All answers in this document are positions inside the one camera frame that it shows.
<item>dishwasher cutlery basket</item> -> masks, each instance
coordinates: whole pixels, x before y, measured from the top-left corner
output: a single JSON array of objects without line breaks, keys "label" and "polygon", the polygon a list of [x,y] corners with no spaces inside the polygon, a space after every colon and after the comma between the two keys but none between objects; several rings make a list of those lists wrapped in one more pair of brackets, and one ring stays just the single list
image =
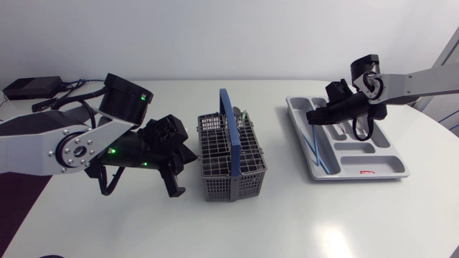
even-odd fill
[{"label": "dishwasher cutlery basket", "polygon": [[257,196],[267,170],[247,112],[233,112],[220,89],[220,113],[198,117],[202,179],[208,201],[236,201]]}]

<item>white table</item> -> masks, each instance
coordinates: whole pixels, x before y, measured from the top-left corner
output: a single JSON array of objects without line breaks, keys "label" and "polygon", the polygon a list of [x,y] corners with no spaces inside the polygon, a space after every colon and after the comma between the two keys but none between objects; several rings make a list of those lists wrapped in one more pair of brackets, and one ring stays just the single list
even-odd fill
[{"label": "white table", "polygon": [[[325,95],[327,82],[136,83],[155,95],[146,118],[181,119],[196,154],[197,116],[217,112],[219,88],[227,88],[232,104],[250,114],[265,151],[260,195],[206,202],[198,161],[179,175],[186,192],[177,199],[168,197],[158,171],[127,168],[108,197],[84,172],[53,176],[5,257],[449,257],[458,246],[459,139],[422,113],[391,106],[380,123],[408,178],[317,182],[285,97]],[[91,85],[85,91],[102,86]],[[9,105],[16,114],[30,102],[8,103],[0,118]]]}]

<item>robotic arm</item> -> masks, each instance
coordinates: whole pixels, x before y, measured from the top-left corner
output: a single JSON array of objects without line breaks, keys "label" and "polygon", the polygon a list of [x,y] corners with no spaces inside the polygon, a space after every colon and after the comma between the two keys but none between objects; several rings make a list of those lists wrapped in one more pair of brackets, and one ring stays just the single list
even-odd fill
[{"label": "robotic arm", "polygon": [[[353,120],[354,135],[359,140],[372,136],[373,120],[387,115],[386,105],[403,105],[419,97],[459,93],[459,63],[414,72],[408,75],[385,75],[379,71],[375,54],[351,64],[353,93],[346,81],[332,82],[326,87],[329,102],[306,113],[311,125],[330,125]],[[357,118],[366,115],[368,135],[356,134]]]},{"label": "robotic arm", "polygon": [[[170,197],[185,192],[177,186],[176,176],[197,157],[183,144],[188,135],[181,121],[168,115],[134,132],[153,94],[112,74],[104,84],[97,92],[56,102],[54,110],[0,124],[0,173],[46,176],[84,169],[99,180],[102,194],[109,195],[125,167],[151,168],[160,171]],[[85,102],[100,95],[104,97],[98,110]],[[58,111],[74,101],[82,106]],[[95,113],[102,115],[97,127]],[[85,124],[88,119],[92,127]],[[108,186],[105,165],[120,167]]]}]

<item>blue handle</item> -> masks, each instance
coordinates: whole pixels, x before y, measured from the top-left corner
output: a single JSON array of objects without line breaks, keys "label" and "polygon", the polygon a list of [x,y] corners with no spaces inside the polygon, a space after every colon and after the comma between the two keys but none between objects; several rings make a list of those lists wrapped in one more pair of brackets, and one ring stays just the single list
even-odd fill
[{"label": "blue handle", "polygon": [[231,176],[240,176],[241,140],[226,89],[220,89],[220,114],[227,116],[229,138],[231,139]]}]

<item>black power adapter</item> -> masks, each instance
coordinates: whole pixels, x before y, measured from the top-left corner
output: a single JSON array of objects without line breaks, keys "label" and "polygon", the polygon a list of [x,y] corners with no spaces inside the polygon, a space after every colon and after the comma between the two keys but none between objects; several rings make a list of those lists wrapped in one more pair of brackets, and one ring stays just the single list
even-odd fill
[{"label": "black power adapter", "polygon": [[21,78],[4,88],[3,93],[10,100],[51,98],[59,91],[61,83],[59,76]]}]

